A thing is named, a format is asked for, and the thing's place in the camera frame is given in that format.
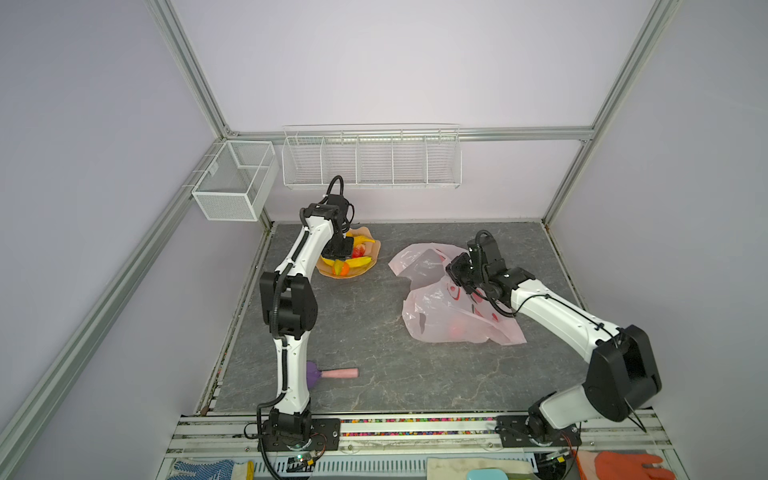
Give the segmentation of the long yellow banana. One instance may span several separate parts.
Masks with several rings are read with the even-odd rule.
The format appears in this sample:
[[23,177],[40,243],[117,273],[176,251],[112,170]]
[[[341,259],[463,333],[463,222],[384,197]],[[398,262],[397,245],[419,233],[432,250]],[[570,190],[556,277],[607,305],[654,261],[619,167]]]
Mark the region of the long yellow banana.
[[[335,260],[327,259],[327,258],[324,258],[324,257],[322,257],[321,260],[326,265],[328,265],[328,266],[333,268],[333,264],[334,264]],[[363,256],[363,257],[359,257],[359,258],[350,258],[350,259],[341,260],[341,261],[347,261],[350,264],[351,269],[353,269],[353,268],[361,268],[361,267],[364,267],[364,266],[370,264],[373,261],[373,258],[370,257],[370,256]]]

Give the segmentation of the orange mandarin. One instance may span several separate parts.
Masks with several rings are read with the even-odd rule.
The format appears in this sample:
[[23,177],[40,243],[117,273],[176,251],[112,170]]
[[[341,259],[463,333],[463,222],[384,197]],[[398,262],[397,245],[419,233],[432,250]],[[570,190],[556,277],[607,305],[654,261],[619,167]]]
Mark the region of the orange mandarin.
[[333,264],[333,272],[336,276],[346,277],[349,275],[351,266],[347,261],[335,260]]

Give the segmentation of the pink fruit print plastic bag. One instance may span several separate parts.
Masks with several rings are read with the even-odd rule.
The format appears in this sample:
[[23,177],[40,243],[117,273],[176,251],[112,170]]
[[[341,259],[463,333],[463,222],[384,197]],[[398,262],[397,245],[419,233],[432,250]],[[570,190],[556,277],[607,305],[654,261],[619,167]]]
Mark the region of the pink fruit print plastic bag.
[[410,281],[401,312],[409,334],[426,343],[524,344],[516,320],[499,315],[488,301],[466,293],[448,276],[446,267],[463,252],[450,244],[416,243],[390,260],[392,272]]

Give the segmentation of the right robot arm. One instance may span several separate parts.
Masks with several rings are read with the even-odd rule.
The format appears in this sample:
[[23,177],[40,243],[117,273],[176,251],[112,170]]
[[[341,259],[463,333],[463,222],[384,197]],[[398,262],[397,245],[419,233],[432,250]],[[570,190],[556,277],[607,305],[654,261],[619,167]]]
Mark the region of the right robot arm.
[[576,351],[587,363],[585,380],[534,403],[526,417],[497,419],[496,430],[513,444],[577,446],[578,427],[606,419],[642,423],[636,410],[662,389],[647,333],[635,325],[602,320],[553,293],[532,273],[507,266],[493,235],[481,230],[446,267],[453,283],[490,303],[502,317],[523,315],[536,321]]

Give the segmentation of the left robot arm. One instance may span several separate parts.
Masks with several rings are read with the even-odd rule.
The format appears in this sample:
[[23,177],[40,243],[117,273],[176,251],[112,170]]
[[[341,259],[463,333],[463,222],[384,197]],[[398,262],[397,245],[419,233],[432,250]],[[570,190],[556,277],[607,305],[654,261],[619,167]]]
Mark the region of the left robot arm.
[[276,398],[257,406],[268,417],[257,420],[255,438],[265,451],[273,446],[311,442],[307,345],[318,318],[311,277],[319,260],[344,260],[353,252],[347,235],[354,218],[344,196],[342,176],[334,176],[322,199],[300,210],[301,231],[284,260],[259,278],[263,319],[277,358]]

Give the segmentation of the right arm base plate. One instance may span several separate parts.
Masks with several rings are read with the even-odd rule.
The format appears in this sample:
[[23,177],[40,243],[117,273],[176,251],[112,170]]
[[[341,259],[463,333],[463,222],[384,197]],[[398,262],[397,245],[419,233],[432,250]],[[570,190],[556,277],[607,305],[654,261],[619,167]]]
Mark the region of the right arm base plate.
[[580,430],[571,425],[555,429],[536,415],[510,414],[496,417],[494,432],[504,448],[517,447],[578,447],[582,444]]

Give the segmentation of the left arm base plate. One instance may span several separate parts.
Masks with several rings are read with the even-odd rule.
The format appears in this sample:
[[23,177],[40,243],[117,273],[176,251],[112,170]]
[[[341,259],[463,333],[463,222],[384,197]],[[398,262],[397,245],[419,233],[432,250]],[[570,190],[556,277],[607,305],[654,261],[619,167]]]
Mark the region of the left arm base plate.
[[267,452],[336,451],[340,430],[339,418],[267,420],[262,426],[261,446]]

